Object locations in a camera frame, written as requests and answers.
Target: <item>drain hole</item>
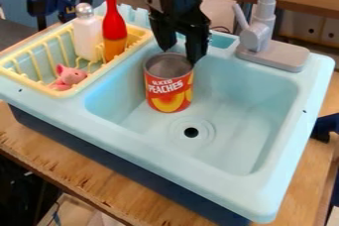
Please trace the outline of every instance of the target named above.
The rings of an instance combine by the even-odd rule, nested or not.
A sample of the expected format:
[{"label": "drain hole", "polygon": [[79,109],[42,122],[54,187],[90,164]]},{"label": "drain hole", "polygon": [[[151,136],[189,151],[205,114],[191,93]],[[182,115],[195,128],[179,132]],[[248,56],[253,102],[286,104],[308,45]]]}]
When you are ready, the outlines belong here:
[{"label": "drain hole", "polygon": [[185,129],[183,133],[188,138],[194,138],[194,137],[198,136],[199,131],[196,128],[189,127],[187,129]]}]

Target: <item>light blue sink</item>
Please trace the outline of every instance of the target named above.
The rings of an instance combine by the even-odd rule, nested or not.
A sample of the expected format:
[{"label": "light blue sink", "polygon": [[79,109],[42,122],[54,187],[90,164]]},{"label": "light blue sink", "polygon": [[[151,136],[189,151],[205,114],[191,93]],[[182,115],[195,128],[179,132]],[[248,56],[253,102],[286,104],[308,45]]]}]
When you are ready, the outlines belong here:
[{"label": "light blue sink", "polygon": [[[274,220],[308,140],[334,61],[311,54],[301,73],[234,56],[216,33],[194,69],[194,96],[164,114],[145,101],[142,62],[151,41],[73,97],[55,99],[0,76],[12,105],[159,174],[253,221]],[[183,52],[183,41],[173,49]],[[195,138],[184,135],[198,131]]]}]

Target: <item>red bottle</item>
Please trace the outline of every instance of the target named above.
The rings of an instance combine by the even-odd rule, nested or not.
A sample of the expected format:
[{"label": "red bottle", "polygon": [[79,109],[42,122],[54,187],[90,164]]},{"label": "red bottle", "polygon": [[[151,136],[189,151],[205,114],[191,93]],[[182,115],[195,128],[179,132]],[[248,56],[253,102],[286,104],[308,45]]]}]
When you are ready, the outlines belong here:
[{"label": "red bottle", "polygon": [[102,23],[106,61],[120,55],[126,48],[127,29],[118,12],[117,0],[106,0],[107,13]]}]

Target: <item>dish rack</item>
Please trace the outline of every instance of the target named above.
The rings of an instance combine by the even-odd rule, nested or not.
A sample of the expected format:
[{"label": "dish rack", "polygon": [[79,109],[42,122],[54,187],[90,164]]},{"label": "dish rack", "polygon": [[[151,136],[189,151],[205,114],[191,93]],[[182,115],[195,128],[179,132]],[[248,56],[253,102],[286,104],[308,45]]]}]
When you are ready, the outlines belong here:
[{"label": "dish rack", "polygon": [[[0,60],[0,74],[6,75],[24,85],[32,87],[51,97],[67,97],[81,91],[126,57],[133,54],[152,37],[152,32],[127,24],[127,46],[125,51],[106,62],[103,43],[96,46],[97,61],[88,61],[77,56],[73,46],[73,25],[65,24],[37,41],[3,56]],[[57,79],[56,65],[63,64],[86,70],[88,76],[71,89],[57,91],[49,87]]]}]

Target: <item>sink drain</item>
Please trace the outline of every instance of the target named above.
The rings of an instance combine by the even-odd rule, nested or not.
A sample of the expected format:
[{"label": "sink drain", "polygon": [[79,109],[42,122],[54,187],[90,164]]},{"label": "sink drain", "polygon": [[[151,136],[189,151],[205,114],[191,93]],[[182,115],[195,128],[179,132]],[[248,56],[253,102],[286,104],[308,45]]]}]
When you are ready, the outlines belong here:
[{"label": "sink drain", "polygon": [[183,131],[183,134],[188,138],[194,138],[198,136],[199,131],[194,127],[188,127]]},{"label": "sink drain", "polygon": [[190,150],[211,143],[215,130],[206,120],[183,117],[170,124],[169,134],[173,143]]}]

